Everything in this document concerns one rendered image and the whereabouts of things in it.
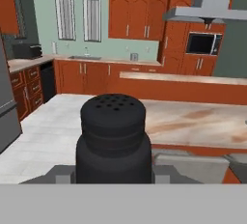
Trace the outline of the orange raised counter island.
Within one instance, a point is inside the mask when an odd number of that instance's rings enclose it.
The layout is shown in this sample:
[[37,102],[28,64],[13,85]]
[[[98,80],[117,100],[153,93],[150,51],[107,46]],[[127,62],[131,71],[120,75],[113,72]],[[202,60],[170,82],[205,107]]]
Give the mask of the orange raised counter island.
[[141,99],[247,105],[247,79],[121,72],[120,92]]

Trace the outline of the black toaster oven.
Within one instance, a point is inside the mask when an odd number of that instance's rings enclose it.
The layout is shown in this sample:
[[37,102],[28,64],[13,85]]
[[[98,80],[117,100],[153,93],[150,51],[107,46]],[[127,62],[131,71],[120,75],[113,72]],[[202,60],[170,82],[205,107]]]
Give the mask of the black toaster oven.
[[19,43],[13,45],[15,59],[36,59],[42,56],[41,45],[32,43]]

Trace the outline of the black microwave oven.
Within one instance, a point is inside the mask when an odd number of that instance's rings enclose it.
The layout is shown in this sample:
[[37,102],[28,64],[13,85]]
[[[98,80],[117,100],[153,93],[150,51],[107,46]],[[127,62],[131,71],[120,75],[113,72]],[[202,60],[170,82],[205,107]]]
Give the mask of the black microwave oven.
[[189,54],[217,55],[220,51],[222,34],[190,33],[186,46]]

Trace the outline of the black dishwasher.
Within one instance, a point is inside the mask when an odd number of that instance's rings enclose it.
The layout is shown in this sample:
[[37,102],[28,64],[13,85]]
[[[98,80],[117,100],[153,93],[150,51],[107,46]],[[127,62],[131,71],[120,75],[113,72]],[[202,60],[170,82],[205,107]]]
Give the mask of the black dishwasher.
[[43,102],[48,102],[56,94],[55,75],[52,61],[41,65],[41,86]]

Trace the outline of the grey fridge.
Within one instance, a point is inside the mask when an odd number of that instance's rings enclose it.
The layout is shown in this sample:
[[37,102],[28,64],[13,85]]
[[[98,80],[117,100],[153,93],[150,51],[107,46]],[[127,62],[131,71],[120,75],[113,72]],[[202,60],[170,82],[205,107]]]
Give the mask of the grey fridge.
[[10,72],[0,34],[0,154],[19,137],[21,132]]

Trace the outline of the orange wall cupboard run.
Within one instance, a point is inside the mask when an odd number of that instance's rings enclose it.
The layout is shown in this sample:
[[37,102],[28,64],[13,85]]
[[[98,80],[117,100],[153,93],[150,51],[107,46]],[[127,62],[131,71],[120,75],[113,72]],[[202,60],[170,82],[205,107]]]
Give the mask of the orange wall cupboard run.
[[108,37],[161,41],[168,0],[109,0]]

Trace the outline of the steel sink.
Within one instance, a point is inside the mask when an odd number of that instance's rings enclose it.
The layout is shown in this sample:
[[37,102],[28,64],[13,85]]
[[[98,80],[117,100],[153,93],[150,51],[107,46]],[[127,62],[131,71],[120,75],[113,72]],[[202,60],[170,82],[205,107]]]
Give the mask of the steel sink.
[[69,56],[69,59],[98,61],[98,60],[101,60],[101,57],[77,56],[77,55],[73,55],[73,56]]

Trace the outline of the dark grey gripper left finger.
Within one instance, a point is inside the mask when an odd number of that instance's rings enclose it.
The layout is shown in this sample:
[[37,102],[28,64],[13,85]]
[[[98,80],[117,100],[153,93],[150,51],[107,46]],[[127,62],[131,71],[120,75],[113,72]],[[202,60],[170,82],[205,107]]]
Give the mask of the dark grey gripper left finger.
[[71,184],[75,183],[74,165],[55,165],[45,175],[23,182],[25,184]]

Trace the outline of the grey range hood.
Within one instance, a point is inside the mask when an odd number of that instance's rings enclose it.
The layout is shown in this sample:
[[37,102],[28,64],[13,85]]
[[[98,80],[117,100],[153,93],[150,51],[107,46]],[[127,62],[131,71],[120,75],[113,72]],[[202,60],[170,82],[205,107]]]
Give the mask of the grey range hood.
[[163,15],[166,21],[223,23],[225,20],[247,20],[247,11],[230,10],[230,0],[192,0],[191,7],[175,7]]

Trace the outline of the grey stool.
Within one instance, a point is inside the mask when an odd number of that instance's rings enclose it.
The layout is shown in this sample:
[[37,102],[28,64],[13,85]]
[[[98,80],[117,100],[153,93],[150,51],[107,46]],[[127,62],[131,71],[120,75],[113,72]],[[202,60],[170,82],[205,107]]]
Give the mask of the grey stool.
[[241,183],[247,183],[247,154],[227,154],[230,168]]
[[178,173],[196,182],[221,183],[230,162],[222,156],[194,155],[186,151],[153,149],[156,166],[174,166]]

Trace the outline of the orange tall cupboard run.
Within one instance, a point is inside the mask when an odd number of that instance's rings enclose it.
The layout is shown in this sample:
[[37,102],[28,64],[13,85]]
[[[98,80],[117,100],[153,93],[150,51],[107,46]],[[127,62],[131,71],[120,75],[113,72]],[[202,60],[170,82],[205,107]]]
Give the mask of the orange tall cupboard run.
[[189,54],[186,46],[190,33],[222,34],[224,23],[204,24],[203,22],[166,21],[163,40],[159,43],[158,62],[162,72],[212,76],[217,55]]

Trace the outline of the window with white blinds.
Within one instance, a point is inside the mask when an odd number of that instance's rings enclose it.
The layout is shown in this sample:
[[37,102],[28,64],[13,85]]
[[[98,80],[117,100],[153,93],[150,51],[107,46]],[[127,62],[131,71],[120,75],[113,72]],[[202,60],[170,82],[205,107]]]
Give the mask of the window with white blinds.
[[58,38],[60,40],[74,41],[75,18],[74,0],[55,0]]
[[83,0],[85,42],[101,42],[101,0]]

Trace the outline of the black shaker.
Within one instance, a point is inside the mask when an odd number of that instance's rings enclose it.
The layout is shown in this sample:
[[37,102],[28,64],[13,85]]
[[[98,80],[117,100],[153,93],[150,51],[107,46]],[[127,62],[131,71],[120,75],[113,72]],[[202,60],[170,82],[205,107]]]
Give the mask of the black shaker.
[[124,94],[99,95],[83,104],[80,118],[76,182],[151,182],[151,140],[140,100]]

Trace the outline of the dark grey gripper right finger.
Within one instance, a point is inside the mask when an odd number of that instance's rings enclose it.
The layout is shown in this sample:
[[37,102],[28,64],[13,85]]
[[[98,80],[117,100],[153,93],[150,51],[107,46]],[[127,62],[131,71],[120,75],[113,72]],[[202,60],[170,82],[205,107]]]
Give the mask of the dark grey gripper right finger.
[[152,181],[154,183],[199,183],[179,173],[173,165],[153,165]]

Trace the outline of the orange corner wall cupboard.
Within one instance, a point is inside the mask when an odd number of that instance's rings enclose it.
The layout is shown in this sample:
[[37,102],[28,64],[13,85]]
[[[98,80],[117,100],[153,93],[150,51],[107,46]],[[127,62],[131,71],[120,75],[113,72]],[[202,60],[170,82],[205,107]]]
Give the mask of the orange corner wall cupboard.
[[18,34],[14,0],[0,0],[0,31],[3,34]]

